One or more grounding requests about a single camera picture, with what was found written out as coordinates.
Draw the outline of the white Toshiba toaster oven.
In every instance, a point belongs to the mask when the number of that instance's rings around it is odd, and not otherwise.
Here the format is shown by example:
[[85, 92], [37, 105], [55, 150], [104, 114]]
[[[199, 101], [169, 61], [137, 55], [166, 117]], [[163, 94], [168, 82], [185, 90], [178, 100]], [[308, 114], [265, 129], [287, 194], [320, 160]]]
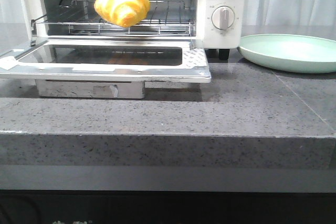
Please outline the white Toshiba toaster oven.
[[[65, 3], [66, 0], [23, 0], [26, 13], [26, 23], [28, 36], [32, 45], [37, 44], [41, 38], [57, 37], [103, 37], [119, 39], [161, 39], [161, 40], [199, 40], [200, 47], [204, 48], [209, 54], [218, 54], [221, 60], [228, 58], [229, 51], [236, 48], [240, 42], [242, 33], [242, 17], [244, 9], [244, 0], [150, 0], [152, 1], [183, 1], [185, 7], [195, 10], [196, 29], [194, 36], [48, 36], [46, 33], [32, 34], [30, 23], [51, 9]], [[220, 6], [228, 6], [235, 13], [234, 23], [227, 30], [220, 30], [214, 27], [212, 23], [212, 14]]]

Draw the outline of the glass oven door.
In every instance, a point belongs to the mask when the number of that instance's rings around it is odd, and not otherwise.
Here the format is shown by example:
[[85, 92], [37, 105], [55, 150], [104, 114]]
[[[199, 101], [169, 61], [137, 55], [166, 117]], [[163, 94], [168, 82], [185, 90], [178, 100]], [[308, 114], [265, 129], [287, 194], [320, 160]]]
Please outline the glass oven door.
[[192, 40], [44, 39], [1, 55], [1, 78], [207, 83], [205, 50]]

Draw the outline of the yellow croissant bread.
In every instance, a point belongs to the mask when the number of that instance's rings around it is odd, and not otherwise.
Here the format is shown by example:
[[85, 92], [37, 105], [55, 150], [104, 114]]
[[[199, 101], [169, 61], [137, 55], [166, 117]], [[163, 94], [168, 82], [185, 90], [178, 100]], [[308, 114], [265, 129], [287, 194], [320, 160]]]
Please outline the yellow croissant bread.
[[147, 17], [149, 0], [95, 0], [94, 9], [104, 20], [128, 28]]

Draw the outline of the light green plate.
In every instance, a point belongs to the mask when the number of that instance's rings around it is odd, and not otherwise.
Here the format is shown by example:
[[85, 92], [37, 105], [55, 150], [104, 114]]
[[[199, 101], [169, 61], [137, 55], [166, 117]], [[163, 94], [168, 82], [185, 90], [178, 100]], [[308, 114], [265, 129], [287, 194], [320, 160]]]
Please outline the light green plate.
[[294, 73], [335, 72], [335, 41], [291, 34], [244, 36], [238, 46], [247, 60], [271, 69]]

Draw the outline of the lower white timer knob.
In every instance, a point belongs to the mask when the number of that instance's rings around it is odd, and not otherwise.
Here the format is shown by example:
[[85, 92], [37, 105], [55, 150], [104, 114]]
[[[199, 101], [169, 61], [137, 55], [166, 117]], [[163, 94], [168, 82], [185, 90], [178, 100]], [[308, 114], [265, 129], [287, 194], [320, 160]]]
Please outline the lower white timer knob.
[[212, 23], [214, 27], [220, 30], [227, 30], [232, 26], [235, 19], [234, 11], [228, 6], [216, 8], [212, 14]]

